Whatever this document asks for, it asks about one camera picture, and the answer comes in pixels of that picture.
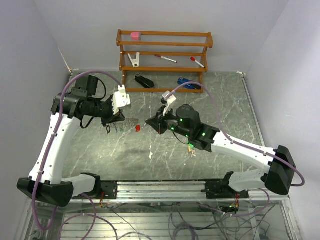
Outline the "grey keyring disc with rings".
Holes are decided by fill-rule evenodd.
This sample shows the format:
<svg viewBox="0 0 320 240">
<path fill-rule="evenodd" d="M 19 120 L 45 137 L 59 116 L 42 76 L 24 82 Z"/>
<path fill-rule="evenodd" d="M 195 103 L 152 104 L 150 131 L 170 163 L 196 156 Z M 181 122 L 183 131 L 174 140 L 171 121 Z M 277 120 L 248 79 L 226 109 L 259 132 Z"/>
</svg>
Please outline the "grey keyring disc with rings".
<svg viewBox="0 0 320 240">
<path fill-rule="evenodd" d="M 137 118 L 126 118 L 124 121 L 111 123 L 109 126 L 115 129 L 115 124 L 118 126 L 119 131 L 123 131 L 125 128 L 135 128 L 139 123 Z"/>
</svg>

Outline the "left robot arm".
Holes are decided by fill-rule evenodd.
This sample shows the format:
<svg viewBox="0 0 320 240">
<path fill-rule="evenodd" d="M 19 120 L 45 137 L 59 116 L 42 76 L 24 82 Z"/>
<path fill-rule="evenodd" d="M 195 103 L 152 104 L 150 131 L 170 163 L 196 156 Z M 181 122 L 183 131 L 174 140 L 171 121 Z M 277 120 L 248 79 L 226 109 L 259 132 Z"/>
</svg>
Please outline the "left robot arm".
<svg viewBox="0 0 320 240">
<path fill-rule="evenodd" d="M 81 194 L 91 199 L 101 195 L 102 180 L 96 174 L 62 177 L 71 141 L 78 127 L 85 128 L 85 116 L 99 118 L 103 127 L 125 120 L 122 108 L 131 103 L 125 86 L 118 84 L 118 90 L 109 98 L 96 98 L 99 81 L 90 71 L 81 73 L 54 98 L 49 130 L 38 160 L 28 177 L 17 182 L 17 188 L 33 202 L 65 207 Z"/>
</svg>

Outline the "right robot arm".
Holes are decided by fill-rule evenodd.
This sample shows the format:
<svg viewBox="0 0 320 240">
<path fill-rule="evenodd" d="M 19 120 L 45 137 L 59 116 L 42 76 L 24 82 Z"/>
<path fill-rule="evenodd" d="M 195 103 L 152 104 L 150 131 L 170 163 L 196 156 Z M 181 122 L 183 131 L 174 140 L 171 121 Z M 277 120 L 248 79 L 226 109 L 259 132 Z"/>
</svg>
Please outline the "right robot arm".
<svg viewBox="0 0 320 240">
<path fill-rule="evenodd" d="M 258 188 L 285 196 L 293 186 L 296 166 L 287 147 L 279 145 L 274 149 L 226 137 L 220 129 L 202 123 L 200 114 L 188 104 L 169 112 L 162 106 L 145 122 L 160 135 L 170 130 L 186 137 L 200 151 L 227 155 L 254 166 L 255 170 L 230 171 L 224 176 L 220 192 L 226 198 Z"/>
</svg>

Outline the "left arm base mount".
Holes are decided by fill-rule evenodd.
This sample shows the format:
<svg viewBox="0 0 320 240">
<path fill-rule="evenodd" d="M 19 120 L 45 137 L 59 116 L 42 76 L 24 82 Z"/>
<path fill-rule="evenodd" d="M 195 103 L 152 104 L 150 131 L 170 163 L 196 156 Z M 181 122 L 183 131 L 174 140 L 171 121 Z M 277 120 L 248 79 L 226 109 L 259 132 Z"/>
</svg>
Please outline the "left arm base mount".
<svg viewBox="0 0 320 240">
<path fill-rule="evenodd" d="M 102 181 L 99 197 L 106 200 L 115 200 L 118 195 L 118 183 L 116 181 Z"/>
</svg>

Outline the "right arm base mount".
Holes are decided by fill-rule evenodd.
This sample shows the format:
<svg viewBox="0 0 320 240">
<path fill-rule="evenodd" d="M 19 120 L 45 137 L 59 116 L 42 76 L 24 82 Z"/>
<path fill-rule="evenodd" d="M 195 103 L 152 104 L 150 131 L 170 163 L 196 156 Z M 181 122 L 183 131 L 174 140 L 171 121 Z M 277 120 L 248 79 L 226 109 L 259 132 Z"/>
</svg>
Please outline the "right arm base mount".
<svg viewBox="0 0 320 240">
<path fill-rule="evenodd" d="M 238 196 L 240 199 L 249 198 L 249 192 L 247 190 L 236 192 L 219 179 L 206 181 L 204 184 L 204 189 L 202 189 L 200 192 L 204 193 L 207 199 L 235 199 L 236 196 Z"/>
</svg>

